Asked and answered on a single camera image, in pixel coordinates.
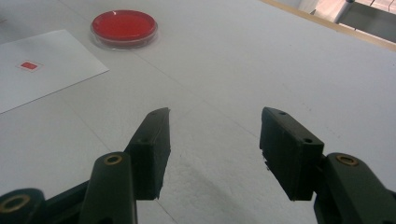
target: black plastic part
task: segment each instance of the black plastic part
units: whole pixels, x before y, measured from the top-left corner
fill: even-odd
[[[265,107],[260,148],[292,201],[310,201],[324,144],[289,114]]]
[[[100,157],[93,166],[78,223],[137,223],[133,189],[127,153],[114,152]]]
[[[78,223],[88,181],[47,200],[47,224]]]
[[[393,195],[363,161],[332,153],[327,156],[323,172],[342,223],[396,223]]]
[[[393,196],[393,199],[396,200],[396,193],[392,190],[390,190],[389,193]]]
[[[318,224],[342,223],[343,219],[328,188],[326,188],[326,192],[322,190],[321,193],[317,195],[314,210]]]
[[[0,197],[0,223],[43,223],[44,211],[44,194],[39,189],[17,189]]]
[[[171,152],[169,109],[162,108],[149,113],[124,152],[131,156],[134,167],[136,199],[159,198]]]

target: red sticker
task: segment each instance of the red sticker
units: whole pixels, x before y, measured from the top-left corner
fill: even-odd
[[[17,67],[22,68],[23,70],[26,70],[29,72],[35,72],[42,66],[43,66],[43,64],[35,63],[32,61],[24,61],[23,63],[20,63],[17,65]]]
[[[37,65],[28,62],[21,64],[21,66],[31,70],[37,68]]]

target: red square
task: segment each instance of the red square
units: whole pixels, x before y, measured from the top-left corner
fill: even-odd
[[[35,65],[33,63],[25,62],[25,63],[21,64],[21,67],[25,67],[27,69],[34,70],[37,68],[37,65]]]

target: petri dish lid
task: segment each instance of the petri dish lid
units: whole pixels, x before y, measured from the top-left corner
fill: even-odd
[[[134,10],[113,10],[97,16],[92,31],[106,40],[136,41],[152,36],[157,30],[150,15]]]

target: wooden edge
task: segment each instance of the wooden edge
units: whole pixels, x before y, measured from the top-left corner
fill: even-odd
[[[290,6],[287,6],[285,4],[278,3],[275,0],[260,0],[260,1],[264,2],[265,4],[270,5],[272,7],[277,7],[279,9],[287,11],[287,12],[293,14],[293,15],[302,17],[302,18],[304,18],[306,20],[309,20],[309,21],[315,22],[317,24],[320,24],[322,26],[325,26],[325,27],[328,27],[330,29],[333,29],[336,32],[339,32],[339,33],[342,33],[342,34],[346,34],[346,35],[352,35],[352,36],[354,36],[354,37],[356,37],[358,39],[364,40],[364,41],[369,42],[371,44],[375,44],[375,45],[380,46],[382,48],[390,49],[392,51],[396,51],[396,43],[389,42],[387,40],[381,39],[381,38],[376,37],[374,35],[369,35],[369,34],[366,34],[366,33],[357,32],[355,30],[346,28],[344,26],[341,26],[339,24],[333,23],[331,21],[326,21],[326,20],[324,20],[324,19],[322,19],[320,17],[317,17],[317,16],[314,16],[314,15],[308,14],[306,12],[300,11],[300,10],[298,10],[295,7],[290,7]]]

